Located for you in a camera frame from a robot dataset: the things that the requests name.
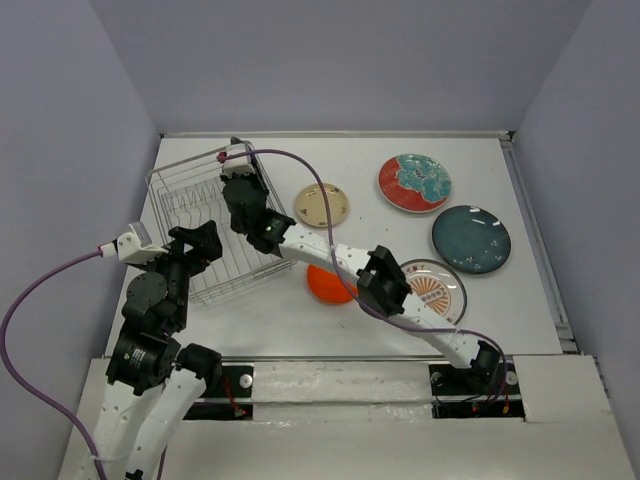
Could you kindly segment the cream round plate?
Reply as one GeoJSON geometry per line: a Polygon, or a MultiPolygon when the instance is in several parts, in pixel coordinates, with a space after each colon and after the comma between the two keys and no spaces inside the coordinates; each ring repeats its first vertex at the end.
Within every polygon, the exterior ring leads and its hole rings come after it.
{"type": "MultiPolygon", "coordinates": [[[[330,183],[324,183],[328,199],[331,223],[336,226],[344,221],[349,213],[349,200],[345,192],[330,183]]],[[[302,189],[294,200],[294,213],[304,224],[314,228],[327,227],[327,214],[324,197],[318,184],[302,189]]]]}

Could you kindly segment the orange round plate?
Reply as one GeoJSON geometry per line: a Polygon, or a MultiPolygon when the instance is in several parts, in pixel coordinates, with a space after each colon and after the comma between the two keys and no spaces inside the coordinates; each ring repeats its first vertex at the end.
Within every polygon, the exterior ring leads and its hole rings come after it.
{"type": "Polygon", "coordinates": [[[357,293],[353,284],[349,283],[345,288],[336,274],[314,265],[307,267],[306,280],[311,294],[320,302],[328,305],[349,303],[353,300],[352,293],[357,293]]]}

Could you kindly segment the red teal floral plate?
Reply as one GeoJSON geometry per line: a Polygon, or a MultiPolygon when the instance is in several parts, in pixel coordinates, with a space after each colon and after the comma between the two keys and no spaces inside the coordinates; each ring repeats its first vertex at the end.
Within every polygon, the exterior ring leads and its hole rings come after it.
{"type": "Polygon", "coordinates": [[[448,171],[435,159],[405,153],[388,159],[378,173],[383,197],[400,210],[426,214],[447,202],[452,191],[448,171]]]}

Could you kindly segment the white sunburst pattern plate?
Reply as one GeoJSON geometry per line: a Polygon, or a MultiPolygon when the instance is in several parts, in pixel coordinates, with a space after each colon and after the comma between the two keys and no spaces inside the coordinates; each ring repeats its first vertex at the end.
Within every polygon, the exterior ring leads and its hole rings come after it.
{"type": "Polygon", "coordinates": [[[452,325],[458,325],[467,310],[467,293],[459,276],[447,266],[428,259],[401,265],[413,292],[452,325]]]}

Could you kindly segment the teal speckled round plate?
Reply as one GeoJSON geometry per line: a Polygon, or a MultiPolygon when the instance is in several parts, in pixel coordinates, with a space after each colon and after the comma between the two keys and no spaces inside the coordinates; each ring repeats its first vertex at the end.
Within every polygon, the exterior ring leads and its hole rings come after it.
{"type": "Polygon", "coordinates": [[[491,212],[470,205],[450,207],[439,214],[432,225],[431,239],[449,266],[473,275],[500,269],[512,250],[504,223],[491,212]]]}

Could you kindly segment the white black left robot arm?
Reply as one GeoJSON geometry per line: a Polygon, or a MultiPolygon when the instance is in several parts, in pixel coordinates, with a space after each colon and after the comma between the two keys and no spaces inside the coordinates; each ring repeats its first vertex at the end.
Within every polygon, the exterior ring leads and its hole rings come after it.
{"type": "Polygon", "coordinates": [[[174,227],[169,235],[169,243],[157,246],[134,222],[99,248],[140,273],[126,289],[94,445],[78,468],[79,479],[152,478],[190,407],[220,386],[220,354],[181,346],[174,337],[187,323],[191,278],[222,256],[217,225],[174,227]]]}

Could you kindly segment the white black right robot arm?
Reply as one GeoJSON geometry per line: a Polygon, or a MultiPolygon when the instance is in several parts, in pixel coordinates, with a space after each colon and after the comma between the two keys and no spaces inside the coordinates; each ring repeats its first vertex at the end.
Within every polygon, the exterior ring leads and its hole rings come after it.
{"type": "Polygon", "coordinates": [[[483,334],[455,329],[425,305],[412,292],[390,250],[381,245],[367,251],[330,243],[269,208],[268,190],[256,174],[223,174],[221,196],[230,214],[231,229],[255,250],[334,271],[356,287],[363,311],[438,350],[461,372],[460,379],[468,390],[482,392],[493,383],[498,389],[504,387],[504,375],[499,372],[504,359],[501,349],[483,334]]]}

